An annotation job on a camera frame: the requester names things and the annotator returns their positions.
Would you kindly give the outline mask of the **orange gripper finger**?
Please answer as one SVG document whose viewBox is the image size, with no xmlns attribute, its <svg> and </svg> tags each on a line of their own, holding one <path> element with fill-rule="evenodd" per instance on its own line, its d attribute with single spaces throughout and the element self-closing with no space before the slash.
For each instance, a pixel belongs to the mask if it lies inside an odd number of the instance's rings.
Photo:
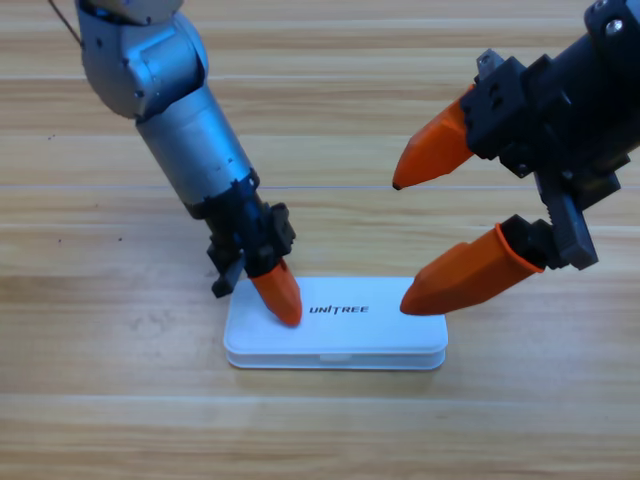
<svg viewBox="0 0 640 480">
<path fill-rule="evenodd" d="M 542 271 L 516 253 L 497 224 L 424 266 L 404 294 L 400 311 L 416 316 L 447 314 L 484 303 Z"/>
</svg>

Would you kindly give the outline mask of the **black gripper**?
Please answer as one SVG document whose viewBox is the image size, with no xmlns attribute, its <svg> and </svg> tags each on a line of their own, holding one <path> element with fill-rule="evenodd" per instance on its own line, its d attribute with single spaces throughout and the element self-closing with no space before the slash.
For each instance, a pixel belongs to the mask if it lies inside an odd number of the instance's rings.
<svg viewBox="0 0 640 480">
<path fill-rule="evenodd" d="M 297 327 L 301 294 L 284 260 L 296 234 L 287 206 L 263 202 L 258 186 L 259 177 L 251 172 L 232 181 L 223 193 L 192 206 L 192 217 L 205 221 L 211 231 L 207 254 L 219 273 L 212 292 L 217 298 L 231 294 L 246 272 L 266 308 L 285 326 Z"/>
<path fill-rule="evenodd" d="M 517 255 L 540 268 L 598 260 L 584 211 L 620 188 L 616 172 L 639 146 L 639 4 L 596 1 L 586 33 L 530 66 L 488 50 L 473 88 L 408 141 L 392 187 L 450 174 L 474 154 L 535 176 L 550 219 L 501 226 Z"/>
</svg>

